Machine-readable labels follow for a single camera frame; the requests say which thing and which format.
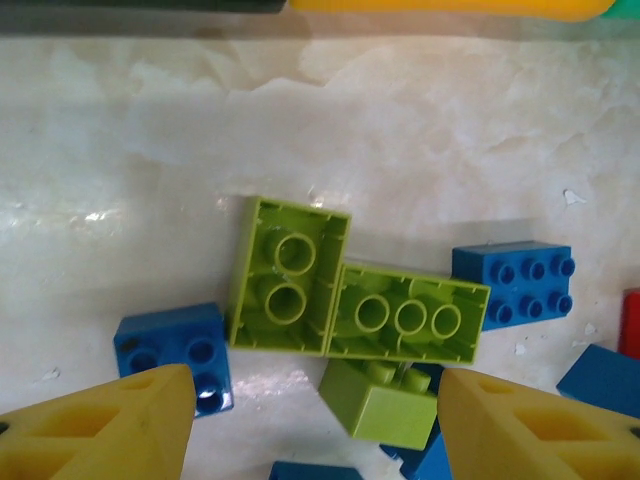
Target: green object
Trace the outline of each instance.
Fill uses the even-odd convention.
[[[5,0],[4,4],[278,13],[286,0]]]
[[[471,363],[490,291],[460,280],[344,265],[327,356]]]
[[[640,0],[616,0],[602,15],[609,18],[640,18]]]
[[[349,215],[254,197],[231,283],[233,347],[323,355]]]
[[[353,438],[422,450],[437,411],[430,381],[391,362],[332,359],[318,392]]]

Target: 2x2 blue brick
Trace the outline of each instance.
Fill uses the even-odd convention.
[[[565,317],[573,308],[571,247],[515,242],[453,249],[456,278],[491,286],[483,330]]]
[[[125,317],[113,343],[121,377],[186,363],[193,373],[197,417],[233,407],[223,319],[216,304]]]

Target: blue lego brick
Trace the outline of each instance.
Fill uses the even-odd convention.
[[[215,303],[125,317],[113,338],[120,377],[186,363],[196,389],[196,417],[233,408],[222,315]]]
[[[438,364],[418,364],[416,368],[431,377],[429,391],[438,394],[440,379],[444,367]],[[440,423],[436,419],[429,434],[427,445],[423,450],[411,450],[397,448],[389,445],[380,445],[380,448],[394,460],[402,460],[400,473],[407,480],[453,480],[449,467],[449,457],[444,445],[444,438],[440,430]]]
[[[355,468],[276,462],[269,480],[364,480]]]
[[[566,317],[575,269],[571,247],[563,245],[514,242],[452,252],[454,277],[491,287],[483,330]]]
[[[589,345],[557,388],[565,397],[640,418],[640,360]]]

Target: yellow foam pad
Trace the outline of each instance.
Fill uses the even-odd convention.
[[[581,22],[606,12],[614,0],[290,0],[289,3],[298,10],[318,12],[440,10]]]
[[[438,417],[456,480],[640,479],[640,420],[447,369]]]
[[[195,400],[169,365],[0,415],[0,479],[178,480]]]

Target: plastic toy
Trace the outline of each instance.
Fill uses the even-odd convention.
[[[170,365],[0,415],[0,478],[179,480],[195,400]]]
[[[290,0],[293,8],[321,12],[442,10],[541,17],[582,22],[606,12],[614,0]]]
[[[441,365],[418,363],[414,363],[413,367],[431,377],[429,391],[437,395],[444,368]],[[403,462],[400,473],[407,480],[452,480],[447,450],[437,418],[424,450],[411,450],[389,445],[380,445],[380,448],[392,459]]]
[[[276,462],[269,480],[363,480],[355,468]]]
[[[389,362],[333,359],[318,392],[353,438],[420,450],[436,418],[430,380]]]
[[[489,291],[458,280],[345,265],[327,356],[471,363]]]
[[[447,369],[438,418],[456,480],[640,478],[640,420]]]
[[[483,330],[565,317],[573,308],[571,247],[515,242],[453,249],[453,276],[491,286]]]
[[[350,217],[255,197],[231,284],[234,347],[323,355]]]
[[[624,299],[618,352],[640,360],[640,290],[630,292]]]
[[[210,12],[278,13],[286,0],[58,0],[58,6],[153,8],[161,10],[202,10]],[[51,5],[48,0],[15,0],[14,4]]]
[[[640,0],[616,0],[602,15],[611,18],[640,18]]]
[[[557,385],[565,397],[640,418],[640,361],[589,345]]]
[[[113,344],[121,377],[186,363],[198,397],[196,416],[233,408],[224,326],[216,304],[125,317]]]

